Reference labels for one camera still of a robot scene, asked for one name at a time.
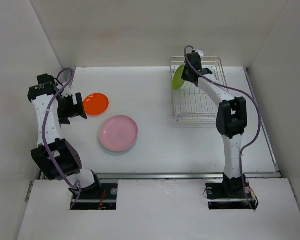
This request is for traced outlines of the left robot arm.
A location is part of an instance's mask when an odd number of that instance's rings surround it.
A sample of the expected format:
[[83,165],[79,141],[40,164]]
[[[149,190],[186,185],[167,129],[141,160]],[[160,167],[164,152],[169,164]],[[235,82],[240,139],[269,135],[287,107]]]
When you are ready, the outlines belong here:
[[71,94],[57,87],[49,74],[37,76],[38,84],[29,88],[28,99],[36,112],[38,126],[37,147],[31,157],[48,180],[65,181],[74,193],[86,193],[90,198],[101,195],[98,176],[83,168],[79,153],[62,136],[61,126],[70,124],[70,118],[87,119],[82,95]]

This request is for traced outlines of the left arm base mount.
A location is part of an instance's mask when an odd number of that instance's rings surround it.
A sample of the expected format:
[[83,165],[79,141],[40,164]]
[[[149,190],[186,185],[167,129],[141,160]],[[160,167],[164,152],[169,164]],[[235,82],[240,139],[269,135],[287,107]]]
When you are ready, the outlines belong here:
[[112,211],[117,209],[118,184],[102,183],[102,189],[82,191],[79,198],[75,191],[72,191],[70,202],[71,210],[86,211]]

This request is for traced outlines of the green plate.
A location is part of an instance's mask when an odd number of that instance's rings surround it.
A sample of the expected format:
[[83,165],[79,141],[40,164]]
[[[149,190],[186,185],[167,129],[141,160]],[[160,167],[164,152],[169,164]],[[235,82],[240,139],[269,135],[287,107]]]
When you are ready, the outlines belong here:
[[173,79],[172,79],[172,88],[173,90],[179,90],[185,83],[185,81],[182,79],[182,75],[184,72],[185,65],[181,65],[177,68],[177,70],[174,73]]

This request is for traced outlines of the red-orange plate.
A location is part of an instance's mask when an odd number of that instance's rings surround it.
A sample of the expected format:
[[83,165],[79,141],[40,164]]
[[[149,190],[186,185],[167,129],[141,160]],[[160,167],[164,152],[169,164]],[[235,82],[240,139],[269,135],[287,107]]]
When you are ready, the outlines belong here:
[[83,106],[87,115],[99,116],[107,110],[109,103],[109,99],[106,95],[93,93],[84,99]]

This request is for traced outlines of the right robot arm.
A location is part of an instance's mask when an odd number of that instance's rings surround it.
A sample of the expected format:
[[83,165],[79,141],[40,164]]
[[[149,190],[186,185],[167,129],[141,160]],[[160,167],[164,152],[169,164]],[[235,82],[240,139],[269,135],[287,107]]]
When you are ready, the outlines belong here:
[[182,79],[195,84],[218,107],[216,128],[223,140],[225,166],[223,182],[219,186],[226,199],[246,197],[246,178],[240,161],[243,134],[247,127],[247,102],[244,97],[235,97],[225,89],[226,86],[205,76],[211,74],[202,68],[201,55],[193,50],[186,53]]

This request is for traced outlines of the blue plate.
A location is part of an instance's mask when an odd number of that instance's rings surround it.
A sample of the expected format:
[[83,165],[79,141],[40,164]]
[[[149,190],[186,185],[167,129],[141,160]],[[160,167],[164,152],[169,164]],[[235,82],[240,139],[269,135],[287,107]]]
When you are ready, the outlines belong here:
[[130,148],[132,148],[136,144],[136,142],[138,141],[138,137],[139,137],[139,133],[135,135],[134,141],[133,143],[131,143]]

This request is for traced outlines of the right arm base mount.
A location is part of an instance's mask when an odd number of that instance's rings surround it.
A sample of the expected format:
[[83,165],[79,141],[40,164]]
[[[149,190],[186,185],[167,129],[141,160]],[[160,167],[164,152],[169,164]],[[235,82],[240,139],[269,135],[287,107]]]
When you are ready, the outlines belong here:
[[258,197],[251,187],[240,185],[235,190],[228,190],[221,182],[205,184],[204,196],[210,210],[256,210],[259,206]]

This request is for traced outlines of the pink plate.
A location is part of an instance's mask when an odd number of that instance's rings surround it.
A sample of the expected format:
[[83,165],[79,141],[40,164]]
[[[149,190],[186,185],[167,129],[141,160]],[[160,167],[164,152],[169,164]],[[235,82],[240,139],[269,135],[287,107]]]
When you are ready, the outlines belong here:
[[136,143],[138,134],[138,125],[131,117],[116,115],[101,126],[99,141],[109,151],[124,152]]

